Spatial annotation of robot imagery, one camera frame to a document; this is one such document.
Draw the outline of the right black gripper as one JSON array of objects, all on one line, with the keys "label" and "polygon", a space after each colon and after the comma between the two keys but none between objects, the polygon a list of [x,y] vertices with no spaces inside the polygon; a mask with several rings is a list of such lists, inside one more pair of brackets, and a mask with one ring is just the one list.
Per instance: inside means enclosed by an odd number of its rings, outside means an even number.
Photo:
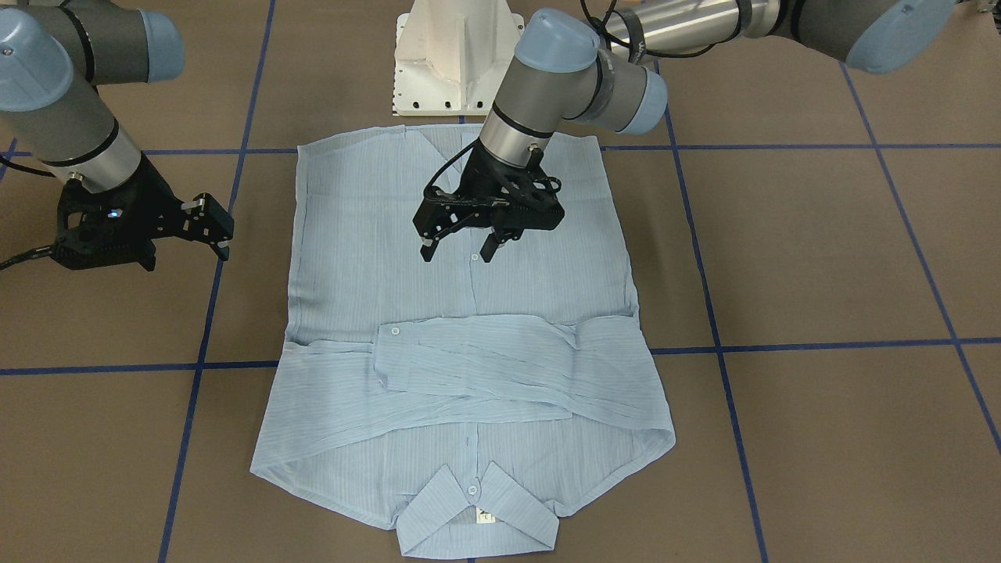
[{"label": "right black gripper", "polygon": [[52,259],[73,271],[132,263],[153,271],[158,238],[202,242],[228,261],[235,235],[235,220],[210,193],[182,202],[147,156],[131,178],[107,192],[92,193],[81,179],[68,179],[56,225]]}]

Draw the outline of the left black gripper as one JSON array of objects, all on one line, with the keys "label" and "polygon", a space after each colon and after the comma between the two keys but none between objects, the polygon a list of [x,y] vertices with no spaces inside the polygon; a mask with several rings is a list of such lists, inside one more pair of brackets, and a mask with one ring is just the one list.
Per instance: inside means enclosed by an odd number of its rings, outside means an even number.
[{"label": "left black gripper", "polygon": [[[448,167],[466,157],[460,185],[453,192],[437,186]],[[444,164],[423,188],[422,202],[412,224],[423,242],[422,259],[429,263],[437,243],[464,228],[489,228],[480,259],[490,263],[508,240],[526,229],[550,231],[564,220],[558,201],[561,181],[541,168],[544,151],[530,144],[528,164],[515,167],[498,160],[475,140]]]}]

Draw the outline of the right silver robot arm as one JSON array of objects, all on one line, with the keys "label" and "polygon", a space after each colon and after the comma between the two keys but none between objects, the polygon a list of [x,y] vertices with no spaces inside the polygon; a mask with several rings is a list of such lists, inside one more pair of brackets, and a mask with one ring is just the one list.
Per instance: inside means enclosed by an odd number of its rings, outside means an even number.
[{"label": "right silver robot arm", "polygon": [[155,83],[185,70],[185,39],[160,12],[111,1],[2,5],[1,114],[62,183],[50,245],[3,268],[50,259],[67,270],[139,264],[153,271],[158,238],[207,245],[230,257],[235,220],[212,195],[179,199],[100,99],[111,84]]}]

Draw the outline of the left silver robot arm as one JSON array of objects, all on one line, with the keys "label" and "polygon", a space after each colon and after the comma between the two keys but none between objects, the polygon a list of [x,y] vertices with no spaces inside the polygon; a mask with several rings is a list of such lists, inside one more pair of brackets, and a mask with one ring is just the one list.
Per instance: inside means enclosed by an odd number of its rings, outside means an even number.
[{"label": "left silver robot arm", "polygon": [[691,59],[739,38],[779,36],[867,74],[889,74],[915,60],[948,23],[953,1],[650,1],[611,2],[582,19],[537,11],[500,80],[478,138],[448,192],[430,179],[415,211],[421,256],[441,239],[486,229],[480,259],[529,229],[564,220],[561,182],[541,167],[565,122],[621,134],[650,131],[664,116],[668,89],[650,59]]}]

